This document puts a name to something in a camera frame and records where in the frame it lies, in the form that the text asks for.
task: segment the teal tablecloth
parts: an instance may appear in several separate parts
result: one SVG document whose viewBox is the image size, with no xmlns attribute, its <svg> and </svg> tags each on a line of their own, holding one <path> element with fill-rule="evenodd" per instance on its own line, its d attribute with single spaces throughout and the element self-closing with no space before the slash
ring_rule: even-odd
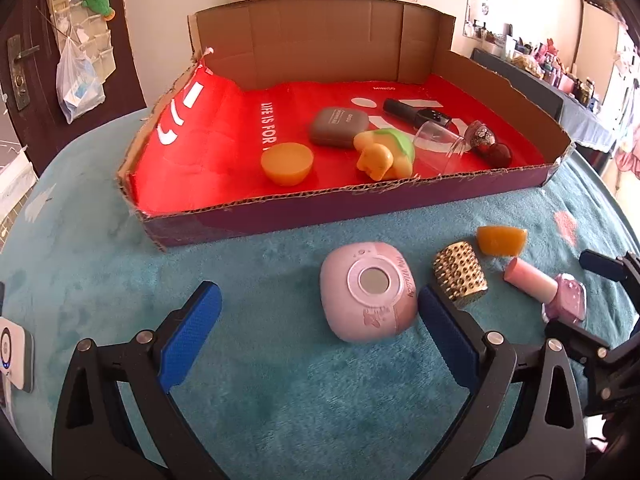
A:
<svg viewBox="0 0 640 480">
<path fill-rule="evenodd" d="M 582 272 L 576 257 L 585 248 L 611 255 L 638 251 L 638 240 L 577 154 L 544 189 L 161 253 L 114 181 L 144 115 L 113 121 L 65 148 L 42 176 L 0 256 L 3 314 L 35 338 L 35 387 L 30 394 L 14 390 L 15 421 L 47 467 L 58 396 L 78 340 L 129 340 L 138 330 L 157 327 L 202 280 L 212 280 L 223 291 L 222 316 L 186 382 L 172 393 L 228 475 L 408 478 L 443 435 L 466 391 L 455 384 L 420 322 L 378 344 L 354 346 L 332 334 L 322 314 L 318 272 L 325 256 L 343 244 L 392 244 L 420 287 L 430 278 L 434 254 L 471 238 L 477 226 L 522 226 L 530 233 L 524 259 L 551 275 L 571 272 L 586 284 L 588 330 L 614 344 L 630 333 L 634 311 L 622 288 Z M 554 222 L 554 214 L 564 211 L 578 224 L 575 247 Z M 502 281 L 504 261 L 481 263 L 490 291 L 469 311 L 485 330 L 499 330 L 516 343 L 541 343 L 540 306 Z M 130 390 L 123 391 L 143 448 L 159 461 Z M 501 428 L 508 415 L 501 417 Z"/>
</svg>

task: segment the silver bolt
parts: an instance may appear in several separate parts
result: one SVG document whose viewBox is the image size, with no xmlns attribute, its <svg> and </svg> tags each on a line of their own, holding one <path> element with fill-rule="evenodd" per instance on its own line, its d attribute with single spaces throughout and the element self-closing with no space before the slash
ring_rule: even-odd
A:
<svg viewBox="0 0 640 480">
<path fill-rule="evenodd" d="M 559 352 L 562 350 L 562 343 L 558 341 L 558 339 L 550 339 L 547 341 L 549 348 L 551 348 L 554 352 Z"/>
<path fill-rule="evenodd" d="M 489 332 L 486 335 L 486 340 L 492 345 L 501 345 L 504 343 L 504 336 L 500 332 Z"/>
<path fill-rule="evenodd" d="M 82 341 L 78 343 L 78 346 L 76 348 L 78 348 L 78 350 L 81 352 L 86 352 L 89 348 L 91 348 L 91 345 L 92 341 L 90 339 L 82 339 Z"/>
<path fill-rule="evenodd" d="M 143 330 L 142 332 L 138 332 L 136 336 L 136 341 L 141 345 L 145 345 L 150 342 L 154 338 L 154 333 L 151 330 Z"/>
</svg>

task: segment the gold studded object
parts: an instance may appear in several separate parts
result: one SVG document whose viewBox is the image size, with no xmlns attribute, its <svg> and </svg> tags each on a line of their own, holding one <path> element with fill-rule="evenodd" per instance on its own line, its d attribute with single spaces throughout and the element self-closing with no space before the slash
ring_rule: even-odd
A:
<svg viewBox="0 0 640 480">
<path fill-rule="evenodd" d="M 455 243 L 436 254 L 433 272 L 444 293 L 458 308 L 477 300 L 488 290 L 484 272 L 468 242 Z"/>
</svg>

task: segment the white plastic bag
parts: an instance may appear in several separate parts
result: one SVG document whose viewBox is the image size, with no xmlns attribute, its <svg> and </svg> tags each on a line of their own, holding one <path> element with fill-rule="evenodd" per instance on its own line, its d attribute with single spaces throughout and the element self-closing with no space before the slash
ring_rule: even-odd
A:
<svg viewBox="0 0 640 480">
<path fill-rule="evenodd" d="M 66 39 L 56 70 L 56 91 L 68 124 L 105 99 L 91 60 L 70 38 Z"/>
</svg>

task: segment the clear plastic cup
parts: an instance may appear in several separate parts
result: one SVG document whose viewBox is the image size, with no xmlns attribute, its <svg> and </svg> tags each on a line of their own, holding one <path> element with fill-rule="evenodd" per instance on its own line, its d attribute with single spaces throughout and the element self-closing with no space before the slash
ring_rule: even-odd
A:
<svg viewBox="0 0 640 480">
<path fill-rule="evenodd" d="M 420 166 L 427 166 L 436 175 L 462 171 L 462 155 L 468 150 L 464 137 L 433 121 L 425 122 L 414 137 L 415 158 Z"/>
</svg>

